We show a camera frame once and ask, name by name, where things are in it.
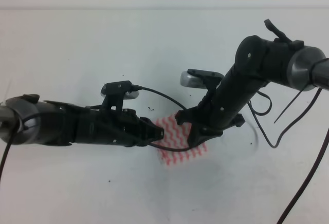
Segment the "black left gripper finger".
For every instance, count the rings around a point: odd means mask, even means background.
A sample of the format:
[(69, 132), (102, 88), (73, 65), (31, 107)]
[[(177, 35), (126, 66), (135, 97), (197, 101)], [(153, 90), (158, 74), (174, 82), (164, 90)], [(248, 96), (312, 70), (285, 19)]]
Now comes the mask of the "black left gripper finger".
[(141, 117), (142, 129), (148, 136), (163, 136), (164, 129), (155, 123), (153, 123), (149, 118)]
[(138, 146), (139, 147), (145, 147), (145, 146), (150, 145), (153, 142), (160, 141), (162, 139), (163, 139), (163, 133), (154, 134), (154, 135), (151, 135), (151, 136), (146, 136), (146, 137), (141, 138), (139, 140)]

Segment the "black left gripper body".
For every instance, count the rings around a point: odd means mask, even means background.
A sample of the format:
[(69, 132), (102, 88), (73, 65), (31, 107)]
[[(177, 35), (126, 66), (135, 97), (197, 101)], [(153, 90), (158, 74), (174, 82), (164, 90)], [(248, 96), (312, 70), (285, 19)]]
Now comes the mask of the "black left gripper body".
[(138, 146), (141, 138), (148, 136), (136, 111), (128, 109), (120, 114), (113, 110), (101, 109), (97, 112), (97, 143), (124, 147)]

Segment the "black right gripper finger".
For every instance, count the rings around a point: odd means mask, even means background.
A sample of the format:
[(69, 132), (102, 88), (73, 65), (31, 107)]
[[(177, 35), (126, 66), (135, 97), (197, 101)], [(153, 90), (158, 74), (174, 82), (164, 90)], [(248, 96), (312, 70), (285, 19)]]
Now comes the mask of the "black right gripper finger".
[(188, 146), (197, 147), (213, 137), (213, 131), (207, 128), (192, 127), (188, 136)]

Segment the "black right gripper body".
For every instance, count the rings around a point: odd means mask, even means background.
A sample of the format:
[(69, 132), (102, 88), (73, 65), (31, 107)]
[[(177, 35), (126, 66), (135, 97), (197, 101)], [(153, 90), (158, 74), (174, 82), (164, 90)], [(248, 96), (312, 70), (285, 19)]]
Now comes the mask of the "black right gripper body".
[(241, 127), (244, 118), (233, 103), (223, 100), (208, 100), (197, 106), (181, 110), (176, 114), (178, 125), (190, 123), (192, 127), (207, 128), (213, 131), (213, 137), (219, 137), (231, 127)]

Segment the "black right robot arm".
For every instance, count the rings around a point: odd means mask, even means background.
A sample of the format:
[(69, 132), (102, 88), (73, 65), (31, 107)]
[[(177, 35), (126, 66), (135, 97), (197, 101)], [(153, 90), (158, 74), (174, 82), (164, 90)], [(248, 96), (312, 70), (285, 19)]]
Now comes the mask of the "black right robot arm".
[(303, 41), (273, 42), (256, 35), (239, 45), (229, 71), (188, 69), (181, 74), (184, 87), (206, 89), (196, 107), (179, 111), (177, 124), (190, 123), (189, 147), (219, 137), (233, 126), (245, 122), (240, 110), (268, 83), (274, 82), (298, 91), (313, 87), (328, 89), (328, 58), (316, 47)]

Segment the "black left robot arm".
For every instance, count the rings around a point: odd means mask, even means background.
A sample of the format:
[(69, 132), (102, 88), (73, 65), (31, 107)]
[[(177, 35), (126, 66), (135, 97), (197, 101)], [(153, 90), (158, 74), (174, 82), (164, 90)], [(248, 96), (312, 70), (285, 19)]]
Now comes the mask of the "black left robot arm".
[(1, 139), (13, 145), (70, 146), (73, 143), (147, 146), (164, 137), (163, 128), (133, 109), (115, 111), (39, 101), (23, 95), (1, 105)]

